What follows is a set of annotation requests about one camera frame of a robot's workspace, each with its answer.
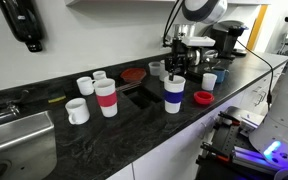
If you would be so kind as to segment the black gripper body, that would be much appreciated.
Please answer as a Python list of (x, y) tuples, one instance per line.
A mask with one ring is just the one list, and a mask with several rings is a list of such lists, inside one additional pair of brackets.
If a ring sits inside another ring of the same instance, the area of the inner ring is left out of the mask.
[(166, 57), (165, 69), (169, 74), (185, 74), (188, 69), (189, 48), (179, 39), (171, 43), (171, 53)]

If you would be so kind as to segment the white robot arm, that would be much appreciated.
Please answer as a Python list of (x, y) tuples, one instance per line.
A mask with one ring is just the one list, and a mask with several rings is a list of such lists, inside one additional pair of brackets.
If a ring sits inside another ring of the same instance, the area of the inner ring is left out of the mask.
[(189, 65), (197, 58), (196, 51), (200, 45), (187, 45), (184, 40), (173, 37), (170, 44), (166, 43), (166, 36), (171, 29), (179, 11), (184, 18), (192, 22), (212, 24), (218, 22), (227, 10), (227, 0), (176, 0), (167, 19), (164, 33), (163, 46), (171, 48), (171, 54), (165, 60), (165, 70), (169, 73), (169, 79), (176, 75), (185, 75)]

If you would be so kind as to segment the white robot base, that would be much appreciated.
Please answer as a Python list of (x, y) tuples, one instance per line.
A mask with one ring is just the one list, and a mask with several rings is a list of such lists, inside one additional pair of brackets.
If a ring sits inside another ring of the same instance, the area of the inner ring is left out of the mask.
[(288, 68), (270, 110), (249, 141), (267, 162), (288, 168)]

